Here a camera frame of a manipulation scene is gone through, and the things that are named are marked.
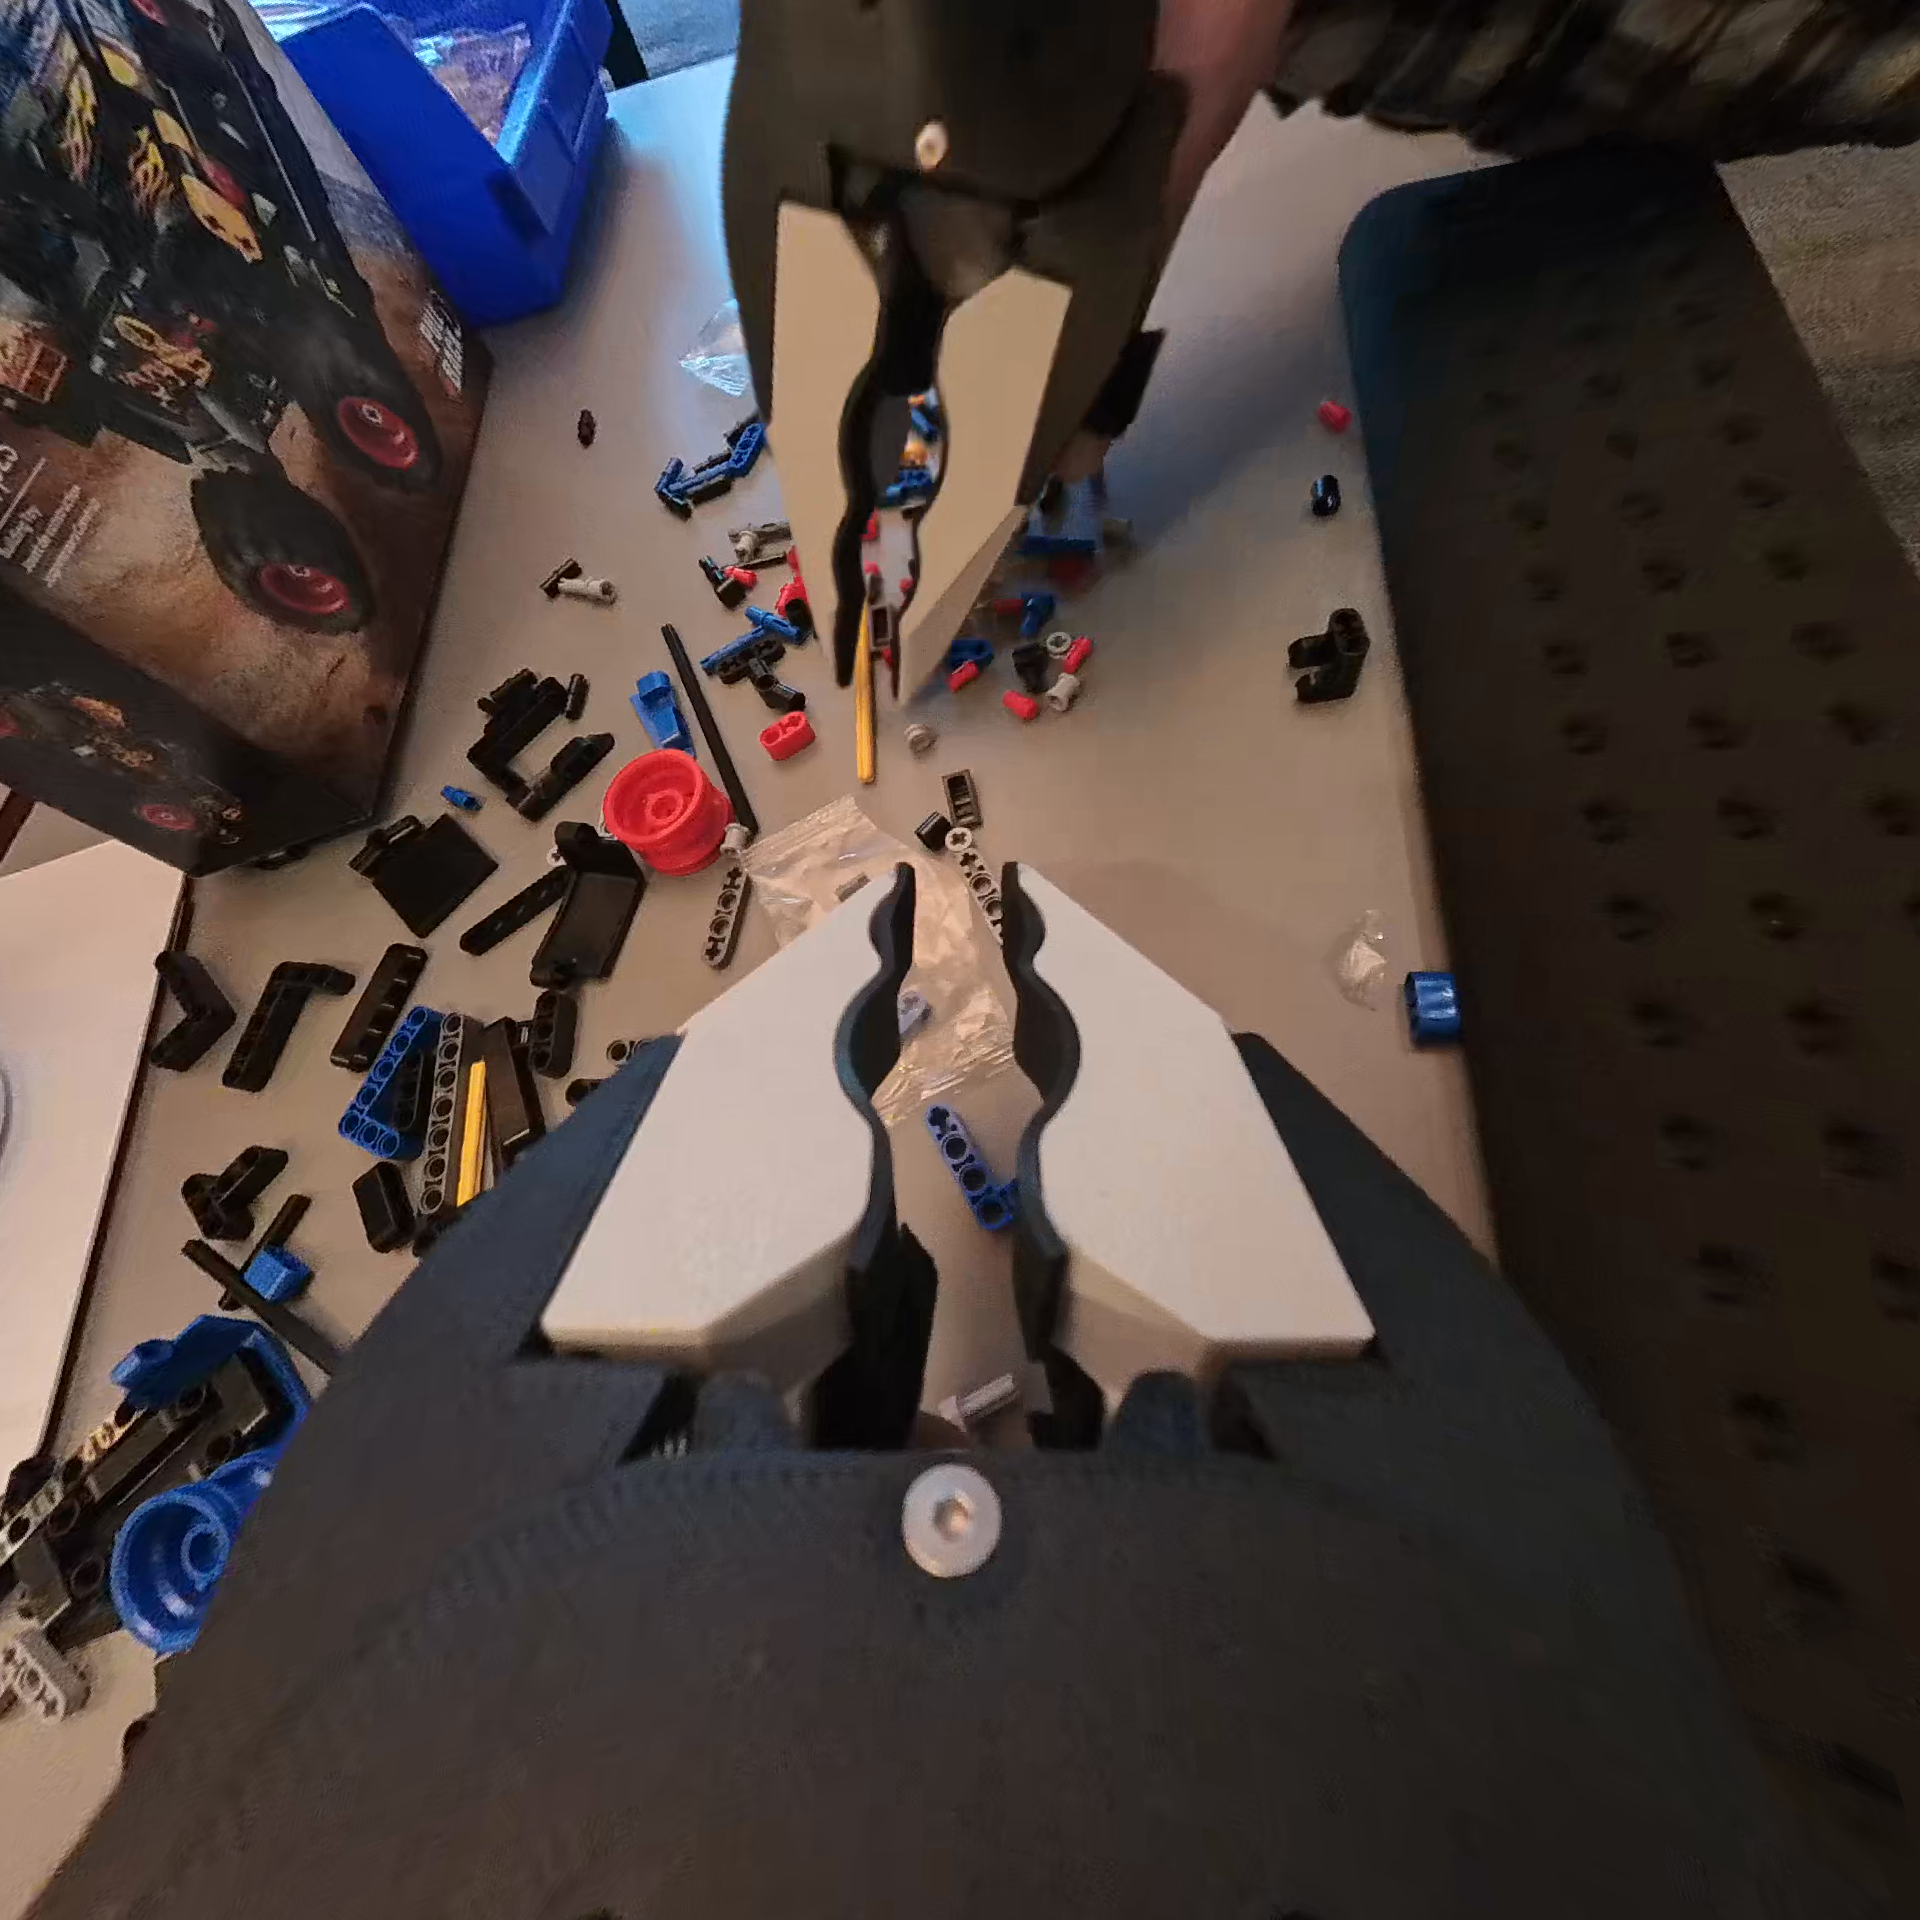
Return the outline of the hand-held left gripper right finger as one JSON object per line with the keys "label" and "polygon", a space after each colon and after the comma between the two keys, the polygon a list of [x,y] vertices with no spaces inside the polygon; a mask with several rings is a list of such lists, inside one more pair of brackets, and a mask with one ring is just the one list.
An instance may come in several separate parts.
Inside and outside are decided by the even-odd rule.
{"label": "hand-held left gripper right finger", "polygon": [[1045,877],[1000,877],[1014,1052],[1014,1298],[1042,1449],[1093,1449],[1142,1380],[1203,1402],[1246,1366],[1377,1338],[1245,1039]]}

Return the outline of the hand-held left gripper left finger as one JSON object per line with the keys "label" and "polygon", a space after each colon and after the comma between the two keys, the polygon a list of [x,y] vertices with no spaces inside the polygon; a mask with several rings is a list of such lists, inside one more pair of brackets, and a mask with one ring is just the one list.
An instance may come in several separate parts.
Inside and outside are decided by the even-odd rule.
{"label": "hand-held left gripper left finger", "polygon": [[902,1449],[938,1304],[878,1096],[901,1065],[919,877],[885,868],[694,1015],[541,1334],[687,1379],[753,1374],[829,1449]]}

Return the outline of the person's right forearm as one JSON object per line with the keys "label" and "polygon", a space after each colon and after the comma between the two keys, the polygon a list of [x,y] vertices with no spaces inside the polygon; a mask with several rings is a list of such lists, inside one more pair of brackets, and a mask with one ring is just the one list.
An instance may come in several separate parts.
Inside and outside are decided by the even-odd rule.
{"label": "person's right forearm", "polygon": [[1915,3],[1310,3],[1265,95],[1533,159],[1596,140],[1718,165],[1918,138]]}

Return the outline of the blue holed toy beam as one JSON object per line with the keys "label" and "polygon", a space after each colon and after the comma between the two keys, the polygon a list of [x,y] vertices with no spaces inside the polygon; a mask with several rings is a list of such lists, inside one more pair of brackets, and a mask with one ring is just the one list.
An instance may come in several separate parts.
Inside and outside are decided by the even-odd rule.
{"label": "blue holed toy beam", "polygon": [[984,1233],[1008,1233],[1018,1219],[1018,1182],[999,1177],[967,1121],[953,1106],[930,1102],[924,1109],[924,1129],[973,1220]]}

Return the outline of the small clear plastic scrap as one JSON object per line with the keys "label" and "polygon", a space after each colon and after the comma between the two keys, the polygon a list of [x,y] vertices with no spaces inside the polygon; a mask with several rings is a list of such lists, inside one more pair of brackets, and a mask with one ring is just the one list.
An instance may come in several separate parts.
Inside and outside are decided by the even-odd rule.
{"label": "small clear plastic scrap", "polygon": [[1331,973],[1337,994],[1369,1012],[1381,1012],[1399,994],[1402,973],[1397,966],[1389,925],[1378,909],[1364,909],[1334,941]]}

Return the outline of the clear plastic bag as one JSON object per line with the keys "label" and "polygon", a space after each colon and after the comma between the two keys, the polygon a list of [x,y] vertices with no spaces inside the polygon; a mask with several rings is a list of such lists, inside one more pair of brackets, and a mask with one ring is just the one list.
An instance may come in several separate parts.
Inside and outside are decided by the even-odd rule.
{"label": "clear plastic bag", "polygon": [[876,1093],[890,1126],[1014,1065],[1014,1026],[996,990],[996,929],[961,863],[902,843],[853,799],[757,839],[747,852],[753,897],[780,949],[897,868],[916,877],[915,957],[897,997],[901,1050]]}

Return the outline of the blue storage bin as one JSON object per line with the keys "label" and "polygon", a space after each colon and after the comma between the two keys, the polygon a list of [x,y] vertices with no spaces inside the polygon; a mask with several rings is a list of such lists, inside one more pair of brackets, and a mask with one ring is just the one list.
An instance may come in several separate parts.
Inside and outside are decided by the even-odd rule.
{"label": "blue storage bin", "polygon": [[608,129],[610,5],[257,13],[470,325],[563,300]]}

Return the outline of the black flat toy panel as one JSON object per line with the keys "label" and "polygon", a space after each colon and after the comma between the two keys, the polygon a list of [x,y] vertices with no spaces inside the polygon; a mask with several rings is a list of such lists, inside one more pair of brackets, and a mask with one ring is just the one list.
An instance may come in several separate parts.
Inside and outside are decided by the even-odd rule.
{"label": "black flat toy panel", "polygon": [[400,925],[433,936],[496,873],[498,860],[457,818],[400,816],[373,829],[348,870],[369,881]]}

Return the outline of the large black angled connector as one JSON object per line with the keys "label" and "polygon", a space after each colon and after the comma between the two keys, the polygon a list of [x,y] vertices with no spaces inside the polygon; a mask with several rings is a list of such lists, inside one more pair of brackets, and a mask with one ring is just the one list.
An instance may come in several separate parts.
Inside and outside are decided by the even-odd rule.
{"label": "large black angled connector", "polygon": [[539,676],[531,669],[510,675],[476,703],[484,728],[468,749],[468,765],[502,793],[518,787],[518,757],[555,725],[581,718],[589,691],[584,675],[564,680]]}

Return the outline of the black dimpled mat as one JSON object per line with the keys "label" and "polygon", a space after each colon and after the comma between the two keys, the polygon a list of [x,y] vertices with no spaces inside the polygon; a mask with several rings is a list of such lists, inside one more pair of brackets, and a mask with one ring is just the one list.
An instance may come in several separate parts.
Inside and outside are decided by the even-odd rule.
{"label": "black dimpled mat", "polygon": [[1338,293],[1501,1256],[1917,1916],[1917,578],[1708,163],[1389,190]]}

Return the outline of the monster truck toy set box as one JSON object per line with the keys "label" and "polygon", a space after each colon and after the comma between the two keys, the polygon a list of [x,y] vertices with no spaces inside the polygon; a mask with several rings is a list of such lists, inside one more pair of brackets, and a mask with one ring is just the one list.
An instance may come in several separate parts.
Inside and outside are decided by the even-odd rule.
{"label": "monster truck toy set box", "polygon": [[250,5],[7,3],[4,791],[196,879],[373,822],[490,376]]}

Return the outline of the blue toy wheel hub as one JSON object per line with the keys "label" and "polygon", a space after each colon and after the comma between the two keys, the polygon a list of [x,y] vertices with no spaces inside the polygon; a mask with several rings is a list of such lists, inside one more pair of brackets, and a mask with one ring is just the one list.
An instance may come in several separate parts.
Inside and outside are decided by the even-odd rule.
{"label": "blue toy wheel hub", "polygon": [[238,1536],[287,1449],[244,1452],[142,1500],[116,1531],[108,1596],[127,1635],[160,1660],[194,1647]]}

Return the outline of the white booklet stand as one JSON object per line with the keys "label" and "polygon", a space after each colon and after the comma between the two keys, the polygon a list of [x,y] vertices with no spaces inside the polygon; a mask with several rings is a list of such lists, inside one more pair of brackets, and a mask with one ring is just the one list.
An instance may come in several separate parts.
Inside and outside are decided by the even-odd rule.
{"label": "white booklet stand", "polygon": [[107,840],[3,882],[3,1469],[61,1429],[185,877]]}

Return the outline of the black and blue chassis assembly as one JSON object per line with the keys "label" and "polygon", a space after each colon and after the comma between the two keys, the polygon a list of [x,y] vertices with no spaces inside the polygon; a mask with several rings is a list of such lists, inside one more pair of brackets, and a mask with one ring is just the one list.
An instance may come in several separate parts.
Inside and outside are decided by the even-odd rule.
{"label": "black and blue chassis assembly", "polygon": [[111,1558],[130,1512],[249,1452],[289,1450],[312,1404],[276,1332],[229,1315],[135,1346],[111,1382],[115,1413],[4,1500],[7,1717],[59,1725],[86,1709],[84,1649],[128,1635],[111,1599]]}

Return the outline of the blue open frame beam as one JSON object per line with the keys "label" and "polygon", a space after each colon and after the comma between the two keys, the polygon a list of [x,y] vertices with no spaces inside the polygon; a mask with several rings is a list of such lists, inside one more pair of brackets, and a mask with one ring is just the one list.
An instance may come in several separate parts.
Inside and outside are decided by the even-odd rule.
{"label": "blue open frame beam", "polygon": [[445,1020],[430,1007],[400,1018],[338,1119],[340,1141],[384,1162],[420,1158]]}

